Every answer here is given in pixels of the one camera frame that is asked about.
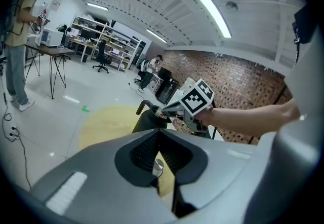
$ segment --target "white appliance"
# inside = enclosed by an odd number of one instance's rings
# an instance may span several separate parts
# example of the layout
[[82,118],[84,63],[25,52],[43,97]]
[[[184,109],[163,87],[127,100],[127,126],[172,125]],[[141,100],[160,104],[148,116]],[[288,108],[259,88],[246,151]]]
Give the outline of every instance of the white appliance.
[[42,38],[40,42],[48,47],[54,47],[61,45],[63,38],[63,32],[43,28]]

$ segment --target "power cord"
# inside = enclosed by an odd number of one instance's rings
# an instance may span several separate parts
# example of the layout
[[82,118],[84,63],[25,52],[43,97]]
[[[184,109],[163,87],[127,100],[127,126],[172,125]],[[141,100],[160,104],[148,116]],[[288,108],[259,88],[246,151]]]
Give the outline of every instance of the power cord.
[[138,96],[140,96],[143,100],[145,100],[144,97],[143,97],[142,95],[139,95],[139,94],[137,93],[137,90],[135,90],[135,89],[133,89],[133,88],[131,87],[131,83],[128,83],[128,85],[129,85],[129,87],[130,87],[133,91],[136,92],[136,94],[137,94]]
[[26,176],[26,180],[28,182],[28,185],[29,185],[29,189],[31,190],[31,185],[30,185],[30,182],[29,182],[29,179],[28,179],[28,175],[27,175],[27,158],[26,158],[26,149],[25,149],[25,146],[21,140],[21,137],[20,137],[20,132],[17,128],[15,127],[11,127],[12,130],[16,130],[18,132],[18,134],[12,134],[10,133],[10,137],[15,137],[13,139],[9,138],[6,136],[6,132],[5,132],[5,129],[4,129],[4,121],[11,121],[12,120],[12,116],[10,113],[7,113],[8,111],[8,102],[7,102],[7,98],[6,98],[6,93],[5,93],[5,88],[4,88],[4,83],[2,81],[2,77],[1,78],[1,85],[2,85],[2,89],[3,89],[3,92],[4,92],[4,100],[5,100],[5,105],[6,105],[6,111],[5,111],[5,114],[4,116],[2,117],[2,131],[4,132],[4,137],[10,142],[14,142],[16,139],[18,139],[22,145],[22,148],[24,150],[24,157],[25,157],[25,176]]

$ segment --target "fluorescent light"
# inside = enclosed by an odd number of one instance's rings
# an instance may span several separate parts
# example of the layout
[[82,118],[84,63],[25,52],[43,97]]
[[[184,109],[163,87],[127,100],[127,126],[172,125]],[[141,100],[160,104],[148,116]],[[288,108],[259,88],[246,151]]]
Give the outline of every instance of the fluorescent light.
[[232,35],[229,32],[229,29],[228,29],[228,27],[226,25],[226,22],[225,22],[225,20],[224,20],[224,18],[222,16],[222,14],[220,13],[218,8],[216,7],[215,3],[212,0],[200,0],[200,1],[207,8],[207,10],[210,12],[210,14],[213,16],[213,18],[216,21],[218,27],[222,31],[223,36],[225,38],[231,38]]
[[87,3],[87,5],[108,11],[108,8],[97,5],[97,4]]
[[64,97],[65,99],[70,100],[70,101],[73,101],[73,102],[75,102],[75,103],[80,103],[79,100],[73,99],[73,98],[71,98],[71,97],[69,97],[69,96],[67,96],[67,95],[64,95],[63,97]]
[[160,38],[157,34],[153,33],[151,30],[147,29],[147,32],[151,33],[153,36],[157,37],[159,40],[163,41],[164,43],[166,43],[166,41],[162,38]]

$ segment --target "white floor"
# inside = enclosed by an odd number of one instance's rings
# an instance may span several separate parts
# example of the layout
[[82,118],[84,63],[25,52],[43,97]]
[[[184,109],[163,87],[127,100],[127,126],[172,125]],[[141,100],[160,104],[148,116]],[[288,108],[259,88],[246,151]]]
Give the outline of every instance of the white floor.
[[[51,99],[49,83],[49,56],[40,59],[40,76],[34,66],[30,69],[25,90],[28,96],[35,99],[35,104],[24,112],[20,112],[18,104],[10,103],[6,89],[5,76],[2,77],[8,100],[8,112],[12,120],[4,122],[6,135],[10,127],[17,125],[20,137],[26,148],[27,171],[30,184],[33,185],[46,172],[62,163],[66,157],[78,152],[78,135],[86,118],[91,114],[82,111],[86,106],[96,111],[107,105],[124,104],[138,106],[142,98],[133,89],[138,85],[133,79],[137,72],[127,70],[126,73],[109,67],[97,72],[92,65],[95,61],[80,63],[79,57],[72,57],[65,63],[66,88],[57,75],[54,100]],[[155,96],[145,89],[141,94],[153,104],[160,105]],[[0,95],[0,114],[4,115],[6,106],[3,95]],[[0,132],[0,161],[8,178],[29,190],[25,178],[25,160],[23,148],[18,140],[9,142]]]

